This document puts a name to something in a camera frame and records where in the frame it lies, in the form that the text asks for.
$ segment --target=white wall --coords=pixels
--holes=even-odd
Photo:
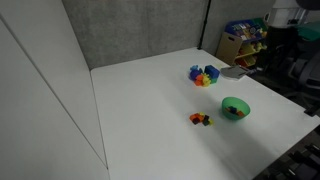
[[[0,13],[106,163],[90,73],[62,2],[0,0]]]
[[[0,179],[108,180],[106,167],[0,21]]]

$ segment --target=colorful toy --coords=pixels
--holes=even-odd
[[[210,84],[217,82],[220,71],[214,68],[212,65],[205,67],[204,72],[198,65],[194,65],[190,68],[190,79],[196,86],[208,87]]]
[[[192,114],[189,119],[194,125],[202,123],[204,126],[212,126],[214,124],[213,119],[210,119],[210,117],[205,115],[203,112]]]
[[[233,107],[233,106],[227,107],[226,110],[228,112],[230,112],[231,114],[234,114],[234,115],[237,115],[237,116],[240,116],[240,117],[244,116],[244,113],[242,111],[238,111],[238,109]]]

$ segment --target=black cable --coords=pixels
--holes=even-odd
[[[209,11],[210,11],[210,5],[211,5],[211,1],[209,0],[208,3],[208,7],[207,7],[207,12],[206,12],[206,17],[204,18],[204,22],[203,22],[203,27],[202,27],[202,33],[201,33],[201,37],[200,37],[200,42],[198,44],[198,49],[202,49],[202,41],[203,41],[203,36],[204,36],[204,32],[206,31],[206,26],[207,26],[207,20],[208,20],[208,15],[209,15]]]

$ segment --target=gray wall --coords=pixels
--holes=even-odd
[[[195,47],[208,0],[63,0],[90,69]],[[262,17],[274,0],[212,0],[204,50],[225,24]]]

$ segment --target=green bowl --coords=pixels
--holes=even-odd
[[[237,108],[238,111],[242,111],[244,116],[238,116],[235,114],[232,114],[231,112],[227,111],[226,108],[233,106]],[[244,117],[246,117],[250,113],[250,107],[249,105],[244,102],[243,100],[236,98],[236,97],[226,97],[222,101],[222,113],[225,117],[232,120],[239,120]]]

